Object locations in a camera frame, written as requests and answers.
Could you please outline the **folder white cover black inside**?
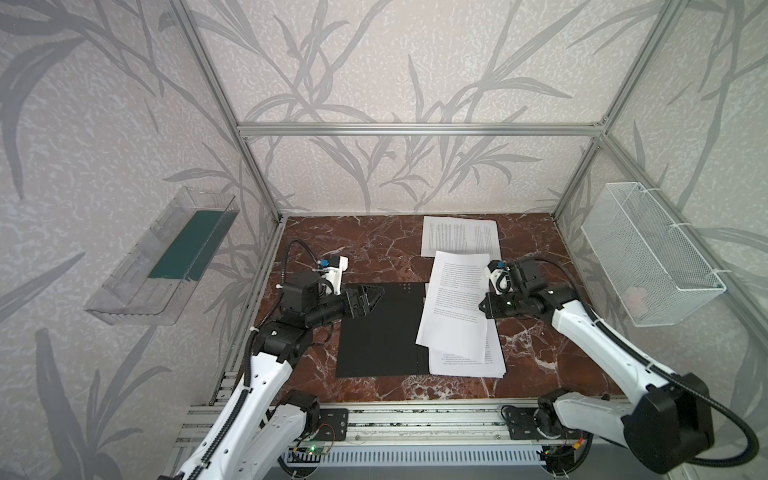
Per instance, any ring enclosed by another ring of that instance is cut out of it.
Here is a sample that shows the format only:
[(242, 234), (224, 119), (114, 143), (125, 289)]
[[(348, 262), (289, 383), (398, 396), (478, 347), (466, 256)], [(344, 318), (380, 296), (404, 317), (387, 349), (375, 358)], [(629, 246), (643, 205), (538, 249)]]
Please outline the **folder white cover black inside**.
[(338, 378), (433, 375), (502, 378), (507, 373), (496, 324), (488, 322), (485, 357), (472, 361), (416, 343), (428, 285), (385, 283), (382, 300), (361, 320), (344, 320)]

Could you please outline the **printed sheet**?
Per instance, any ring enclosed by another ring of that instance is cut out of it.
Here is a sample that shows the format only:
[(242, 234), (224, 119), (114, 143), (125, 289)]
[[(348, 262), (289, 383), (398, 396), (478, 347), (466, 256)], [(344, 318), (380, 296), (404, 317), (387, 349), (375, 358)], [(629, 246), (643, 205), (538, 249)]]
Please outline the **printed sheet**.
[(484, 357), (481, 360), (470, 360), (434, 349), (429, 350), (428, 359), (429, 373), (435, 376), (503, 378), (507, 372), (494, 320), (487, 321)]
[(479, 304), (488, 292), (489, 262), (488, 254), (435, 254), (417, 345), (475, 361), (484, 357), (487, 320)]
[(491, 260), (501, 260), (497, 223), (493, 220), (425, 216), (420, 255), (434, 257), (438, 251), (488, 254)]

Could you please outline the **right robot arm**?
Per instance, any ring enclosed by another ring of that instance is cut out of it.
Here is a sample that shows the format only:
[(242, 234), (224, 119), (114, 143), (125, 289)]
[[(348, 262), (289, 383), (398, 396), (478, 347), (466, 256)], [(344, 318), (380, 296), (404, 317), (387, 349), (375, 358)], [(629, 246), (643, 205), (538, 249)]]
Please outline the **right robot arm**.
[(649, 470), (665, 474), (715, 443), (708, 388), (654, 362), (607, 325), (571, 283), (551, 285), (539, 258), (491, 261), (489, 292), (478, 308), (489, 319), (532, 316), (577, 345), (620, 388), (625, 403), (560, 389), (538, 400), (534, 421), (546, 436), (579, 430), (629, 449)]

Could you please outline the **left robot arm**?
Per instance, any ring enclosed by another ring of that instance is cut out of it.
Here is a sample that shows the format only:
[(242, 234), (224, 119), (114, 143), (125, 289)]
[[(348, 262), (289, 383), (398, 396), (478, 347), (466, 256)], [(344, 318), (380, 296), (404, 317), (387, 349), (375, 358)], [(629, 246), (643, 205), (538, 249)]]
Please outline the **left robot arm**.
[(292, 443), (319, 429), (315, 396), (292, 390), (279, 404), (272, 402), (312, 345), (317, 328), (364, 318), (383, 298), (382, 287), (345, 287), (342, 276), (342, 269), (325, 267), (281, 284), (263, 325), (249, 334), (242, 376), (231, 398), (175, 478), (262, 479)]

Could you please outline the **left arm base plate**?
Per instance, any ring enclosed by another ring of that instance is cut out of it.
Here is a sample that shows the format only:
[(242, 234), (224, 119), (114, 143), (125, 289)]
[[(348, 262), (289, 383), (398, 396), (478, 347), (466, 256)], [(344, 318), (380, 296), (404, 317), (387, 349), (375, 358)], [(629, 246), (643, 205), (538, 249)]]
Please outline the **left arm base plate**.
[(307, 437), (311, 441), (338, 442), (347, 437), (350, 411), (346, 408), (321, 407), (316, 429)]

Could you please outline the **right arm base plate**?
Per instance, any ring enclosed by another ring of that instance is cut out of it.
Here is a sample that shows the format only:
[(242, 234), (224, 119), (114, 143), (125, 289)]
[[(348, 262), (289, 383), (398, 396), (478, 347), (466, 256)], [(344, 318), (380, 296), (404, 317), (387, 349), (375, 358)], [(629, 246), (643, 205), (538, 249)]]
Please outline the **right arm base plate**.
[(540, 413), (538, 407), (507, 404), (501, 407), (500, 414), (511, 440), (547, 440), (570, 444), (585, 439), (582, 431), (563, 427), (554, 417)]

